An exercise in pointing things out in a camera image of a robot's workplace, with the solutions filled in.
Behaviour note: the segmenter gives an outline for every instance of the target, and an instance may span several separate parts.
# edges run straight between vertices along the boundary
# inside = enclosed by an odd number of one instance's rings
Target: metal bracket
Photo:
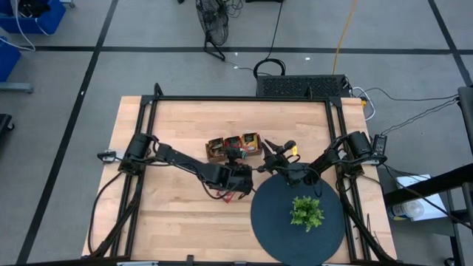
[[[146,105],[153,100],[159,100],[160,97],[163,96],[163,90],[161,89],[161,86],[158,83],[154,84],[154,94],[153,95],[143,95],[141,96],[141,102],[140,105]]]
[[[329,102],[331,102],[337,108],[341,108],[341,98],[340,97],[329,97]]]
[[[310,88],[310,86],[306,88],[304,96],[307,97],[308,100],[313,99],[312,88]]]
[[[103,164],[113,163],[116,161],[116,158],[122,159],[124,156],[124,151],[114,151],[112,149],[107,149],[99,154],[97,154],[98,159],[100,159]]]

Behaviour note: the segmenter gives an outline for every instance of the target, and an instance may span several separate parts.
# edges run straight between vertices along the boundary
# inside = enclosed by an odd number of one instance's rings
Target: white cable
[[[20,33],[21,35],[23,36],[23,38],[28,42],[28,44],[31,45],[32,48],[29,48],[29,47],[21,47],[21,46],[18,46],[16,44],[12,44],[10,42],[8,42],[7,40],[4,40],[3,38],[0,38],[0,41],[3,41],[4,43],[8,44],[8,45],[11,45],[13,47],[16,47],[18,49],[22,49],[22,50],[26,50],[26,51],[31,51],[31,52],[36,52],[36,47],[35,45],[29,40],[29,38],[23,33],[23,30],[21,29],[21,26],[20,26],[20,21],[18,19],[18,0],[15,0],[15,18],[16,18],[16,25],[18,25],[18,29],[20,30]],[[49,34],[47,34],[42,28],[41,26],[39,26],[39,23],[38,23],[38,18],[35,18],[35,22],[36,24],[38,25],[38,28],[40,31],[42,31],[45,35],[49,36]]]
[[[371,118],[373,118],[375,116],[375,113],[376,113],[375,105],[372,103],[372,101],[370,99],[370,96],[368,96],[368,94],[364,91],[364,89],[362,89],[360,87],[353,87],[352,89],[361,90],[361,92],[363,92],[362,94],[364,94],[367,97],[367,100],[370,102],[370,105],[371,105],[371,108],[372,108],[372,114],[368,118],[364,119],[365,121],[370,120]]]

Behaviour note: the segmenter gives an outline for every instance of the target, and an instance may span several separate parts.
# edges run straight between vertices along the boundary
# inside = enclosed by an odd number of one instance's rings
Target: black computer box
[[[256,96],[260,97],[350,97],[352,89],[345,75],[259,76]]]

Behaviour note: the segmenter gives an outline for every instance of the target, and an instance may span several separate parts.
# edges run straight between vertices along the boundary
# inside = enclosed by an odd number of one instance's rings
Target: electric fan
[[[228,38],[228,15],[225,4],[222,0],[196,0],[196,7],[200,25],[205,33],[204,51],[224,61],[225,56],[218,47]],[[220,55],[209,52],[207,43],[211,43]]]

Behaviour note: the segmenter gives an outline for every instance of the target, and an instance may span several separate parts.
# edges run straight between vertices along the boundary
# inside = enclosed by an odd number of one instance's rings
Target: black clamp
[[[105,150],[104,152],[97,153],[97,158],[101,160],[103,164],[113,163],[117,159],[117,152]]]
[[[143,95],[141,97],[141,105],[146,105],[153,100],[159,100],[161,96],[163,96],[163,90],[158,83],[154,84],[154,94],[153,95]]]

